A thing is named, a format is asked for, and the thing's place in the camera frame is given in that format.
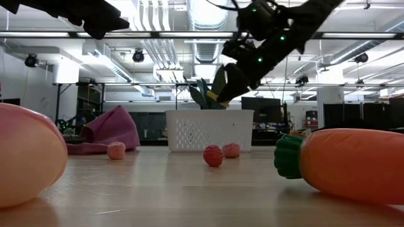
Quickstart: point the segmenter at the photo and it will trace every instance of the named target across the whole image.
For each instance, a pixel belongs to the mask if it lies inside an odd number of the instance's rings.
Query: pink plush toy
[[[240,157],[240,146],[236,143],[224,145],[222,151],[226,158]]]
[[[114,142],[108,145],[107,154],[112,160],[123,160],[125,159],[125,144],[121,142]]]

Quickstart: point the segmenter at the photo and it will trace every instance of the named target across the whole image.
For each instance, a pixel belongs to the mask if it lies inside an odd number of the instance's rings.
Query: desk
[[[273,149],[210,168],[201,153],[140,149],[123,161],[70,156],[63,177],[38,199],[0,211],[0,226],[393,227],[403,208],[368,206],[279,177]]]

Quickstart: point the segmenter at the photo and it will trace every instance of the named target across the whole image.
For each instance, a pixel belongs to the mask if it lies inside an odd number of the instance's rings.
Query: toy vegetable
[[[377,204],[404,204],[404,135],[367,129],[326,129],[306,138],[285,135],[275,167],[323,192]]]

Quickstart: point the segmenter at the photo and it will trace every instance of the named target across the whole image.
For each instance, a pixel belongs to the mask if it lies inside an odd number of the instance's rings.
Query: pink fabric
[[[136,124],[120,105],[87,124],[81,137],[86,139],[85,143],[68,144],[69,154],[105,154],[108,145],[114,142],[125,144],[127,151],[140,146]]]

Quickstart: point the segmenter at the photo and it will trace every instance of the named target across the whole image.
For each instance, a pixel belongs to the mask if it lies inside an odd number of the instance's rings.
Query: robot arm
[[[287,8],[273,0],[255,0],[238,10],[239,34],[247,32],[259,47],[247,43],[247,38],[227,41],[222,54],[237,60],[225,66],[228,83],[217,101],[226,102],[255,90],[261,79],[294,49],[304,53],[306,42],[314,35],[331,12],[343,0],[308,0],[298,7]]]

